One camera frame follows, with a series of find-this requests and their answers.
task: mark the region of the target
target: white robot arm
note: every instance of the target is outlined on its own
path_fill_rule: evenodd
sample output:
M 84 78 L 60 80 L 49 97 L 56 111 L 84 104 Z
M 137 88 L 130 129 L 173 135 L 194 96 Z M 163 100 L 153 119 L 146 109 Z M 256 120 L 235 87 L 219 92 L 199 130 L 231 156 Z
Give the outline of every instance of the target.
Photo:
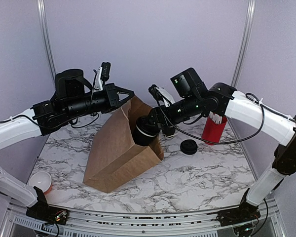
M 110 63 L 102 63 L 91 85 L 80 69 L 70 69 L 59 73 L 55 77 L 56 92 L 49 101 L 33 105 L 10 119 L 0 121 L 0 150 L 12 144 L 32 137 L 50 134 L 67 124 L 75 124 L 77 118 L 96 113 L 108 113 L 119 108 L 134 92 L 120 88 L 114 83 L 105 84 L 109 79 Z M 84 93 L 84 87 L 90 92 Z M 118 94 L 127 97 L 120 100 Z M 65 224 L 67 213 L 63 209 L 51 207 L 47 204 L 42 191 L 31 187 L 0 167 L 0 193 L 23 203 L 27 208 L 27 215 L 49 221 L 56 218 L 59 211 L 62 215 L 58 224 Z
M 207 117 L 210 111 L 220 116 L 237 119 L 258 128 L 258 131 L 265 132 L 279 142 L 274 153 L 274 162 L 245 192 L 238 208 L 218 212 L 218 220 L 222 226 L 260 217 L 258 205 L 287 175 L 296 172 L 296 116 L 293 118 L 279 113 L 262 104 L 258 98 L 250 97 L 254 95 L 250 93 L 245 95 L 224 83 L 216 83 L 207 89 L 193 68 L 183 71 L 170 80 L 183 99 L 170 106 L 167 104 L 161 106 L 159 101 L 164 101 L 165 96 L 156 85 L 152 85 L 149 92 L 157 101 L 158 107 L 153 108 L 149 115 L 137 119 L 136 129 L 133 132 L 135 143 L 148 145 L 160 130 L 170 136 L 178 130 L 194 139 L 205 141 L 180 130 L 176 124 L 195 115 L 199 115 L 199 118 Z
M 213 111 L 221 116 L 225 115 L 229 118 L 240 120 L 255 128 L 261 126 L 262 110 L 259 105 L 260 102 L 249 100 L 242 92 L 223 83 L 217 83 L 211 89 L 207 90 L 201 81 L 197 83 L 199 79 L 197 77 L 198 75 L 194 70 L 188 69 L 171 79 L 179 94 L 184 98 L 179 102 L 174 103 L 171 96 L 168 96 L 168 94 L 166 96 L 163 95 L 163 90 L 160 88 L 156 90 L 161 95 L 160 98 L 152 93 L 155 99 L 164 101 L 166 106 L 163 107 L 162 113 L 160 107 L 152 109 L 147 116 L 148 119 L 143 119 L 143 124 L 137 124 L 142 125 L 139 134 L 141 131 L 145 131 L 141 135 L 145 136 L 148 133 L 148 139 L 154 139 L 154 136 L 152 136 L 154 135 L 153 132 L 157 135 L 160 129 L 163 129 L 162 126 L 169 125 L 167 119 L 171 122 L 171 125 L 174 125 L 188 120 L 193 115 L 201 114 L 206 117 L 209 111 Z M 152 86 L 149 91 L 152 92 L 155 88 L 156 86 Z M 89 100 L 84 100 L 83 104 L 87 105 L 87 102 Z M 53 115 L 46 119 L 46 112 L 50 115 L 50 111 L 45 108 L 50 105 L 51 103 L 49 101 L 42 102 L 33 106 L 32 109 L 24 111 L 19 116 L 10 119 L 10 121 L 0 124 L 0 149 L 30 137 L 45 135 L 47 132 L 51 133 L 59 129 L 57 124 L 61 124 L 61 126 L 68 124 L 67 120 L 65 120 L 67 123 L 58 120 L 57 124 L 48 123 L 50 118 L 58 116 Z M 66 115 L 71 110 L 79 112 L 80 115 L 85 115 L 86 110 L 89 111 L 88 109 L 84 109 L 83 113 L 81 113 L 81 110 L 72 109 L 81 107 L 75 105 L 72 101 L 66 105 L 69 107 L 66 109 Z M 287 175 L 296 172 L 296 116 L 294 119 L 291 116 L 284 118 L 272 111 L 274 110 L 264 110 L 264 123 L 261 130 L 279 142 L 279 146 L 275 151 L 275 161 L 256 183 L 247 190 L 238 208 L 228 209 L 218 213 L 218 219 L 222 226 L 255 219 L 253 215 L 260 217 L 258 205 Z M 45 204 L 44 201 L 40 201 L 44 200 L 44 196 L 37 188 L 25 185 L 7 174 L 1 167 L 0 192 L 21 201 L 28 207 L 28 215 L 32 217 L 43 219 L 45 216 L 50 215 L 50 213 L 59 211 L 54 208 L 50 210 L 49 208 L 51 207 L 48 207 L 46 200 Z M 44 210 L 40 206 L 42 203 L 46 209 L 45 213 L 42 213 L 42 210 Z

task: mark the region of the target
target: red container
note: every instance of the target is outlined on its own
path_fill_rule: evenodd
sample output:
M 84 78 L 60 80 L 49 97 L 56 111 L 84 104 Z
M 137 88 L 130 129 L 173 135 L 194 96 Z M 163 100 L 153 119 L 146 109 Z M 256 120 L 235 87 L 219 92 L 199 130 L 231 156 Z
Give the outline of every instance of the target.
M 212 121 L 210 117 L 207 117 L 202 138 L 210 142 L 219 142 L 219 140 L 222 137 L 222 132 L 226 126 L 226 123 L 227 123 L 226 116 L 223 116 L 221 124 L 216 124 L 214 123 L 214 121 Z

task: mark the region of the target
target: marble surface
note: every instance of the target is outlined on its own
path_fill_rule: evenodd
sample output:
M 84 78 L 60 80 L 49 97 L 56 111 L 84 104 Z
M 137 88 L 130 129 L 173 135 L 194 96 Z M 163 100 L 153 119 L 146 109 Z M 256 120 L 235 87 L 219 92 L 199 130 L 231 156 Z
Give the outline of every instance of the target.
M 110 194 L 82 184 L 93 135 L 110 115 L 100 115 L 91 126 L 61 128 L 50 135 L 33 174 L 44 170 L 53 179 L 52 191 L 46 195 L 50 204 L 77 209 L 108 212 L 186 212 L 239 204 L 254 177 L 239 144 L 209 146 L 201 141 L 198 152 L 187 156 L 180 151 L 177 134 L 161 138 L 164 160 L 157 166 L 121 186 Z M 86 124 L 92 118 L 81 118 Z M 180 128 L 201 135 L 206 119 Z M 227 124 L 221 141 L 234 140 Z

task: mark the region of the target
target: white wall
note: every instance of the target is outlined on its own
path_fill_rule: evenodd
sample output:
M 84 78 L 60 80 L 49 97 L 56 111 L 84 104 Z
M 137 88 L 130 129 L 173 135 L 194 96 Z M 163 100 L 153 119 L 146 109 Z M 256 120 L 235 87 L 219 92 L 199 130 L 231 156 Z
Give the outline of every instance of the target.
M 271 107 L 296 115 L 296 0 L 258 0 L 253 30 L 237 87 L 252 92 Z M 236 123 L 240 137 L 254 132 Z M 265 134 L 245 142 L 255 171 L 261 175 L 274 160 L 277 143 Z M 276 201 L 289 237 L 296 237 L 296 174 L 276 191 Z
M 36 1 L 0 1 L 0 120 L 53 94 Z M 46 137 L 0 151 L 0 165 L 26 182 Z M 0 227 L 9 199 L 0 195 Z
M 208 87 L 231 83 L 248 2 L 238 0 L 46 1 L 58 72 L 112 63 L 111 82 L 145 102 L 152 84 L 179 98 L 170 78 L 194 67 Z

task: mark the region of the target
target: brown paper bag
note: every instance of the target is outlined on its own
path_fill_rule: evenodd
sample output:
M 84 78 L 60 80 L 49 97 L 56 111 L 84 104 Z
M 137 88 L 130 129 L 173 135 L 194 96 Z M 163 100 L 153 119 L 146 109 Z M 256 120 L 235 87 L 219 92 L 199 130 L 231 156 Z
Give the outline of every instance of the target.
M 151 107 L 134 96 L 116 110 L 95 134 L 83 183 L 109 193 L 163 160 L 156 138 L 148 147 L 136 145 L 132 131 Z

